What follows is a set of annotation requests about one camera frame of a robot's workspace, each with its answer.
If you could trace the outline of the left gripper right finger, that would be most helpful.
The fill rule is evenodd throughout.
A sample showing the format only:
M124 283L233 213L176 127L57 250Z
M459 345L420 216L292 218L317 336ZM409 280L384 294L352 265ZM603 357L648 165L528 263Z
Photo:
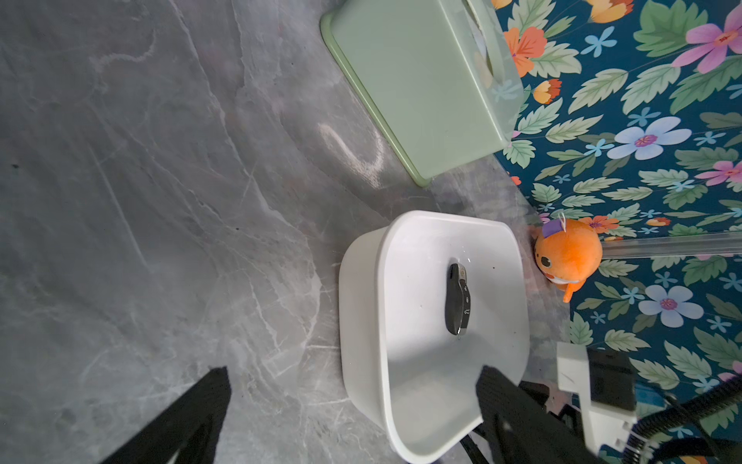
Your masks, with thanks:
M475 392L485 439L495 463L602 461L498 369L485 365Z

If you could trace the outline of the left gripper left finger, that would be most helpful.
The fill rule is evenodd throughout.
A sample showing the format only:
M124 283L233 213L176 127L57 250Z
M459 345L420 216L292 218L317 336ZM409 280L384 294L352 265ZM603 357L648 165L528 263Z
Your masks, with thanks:
M213 463L232 396L228 369L211 369L105 463Z

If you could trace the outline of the black slim car key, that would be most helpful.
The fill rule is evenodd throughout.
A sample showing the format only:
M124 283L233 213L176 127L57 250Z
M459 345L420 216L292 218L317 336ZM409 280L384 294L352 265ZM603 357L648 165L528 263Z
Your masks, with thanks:
M448 332L454 336L463 336L467 331L470 316L471 293L466 268L459 263L452 263L448 267L444 304L444 322Z

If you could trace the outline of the white storage box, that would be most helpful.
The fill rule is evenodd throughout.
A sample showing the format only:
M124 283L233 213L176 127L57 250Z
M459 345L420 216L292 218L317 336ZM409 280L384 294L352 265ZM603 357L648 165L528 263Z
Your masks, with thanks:
M448 267L466 268L463 336L444 322ZM482 421L485 365L519 383L529 361L522 258L502 222L413 211L351 243L339 271L344 386L409 463L431 463Z

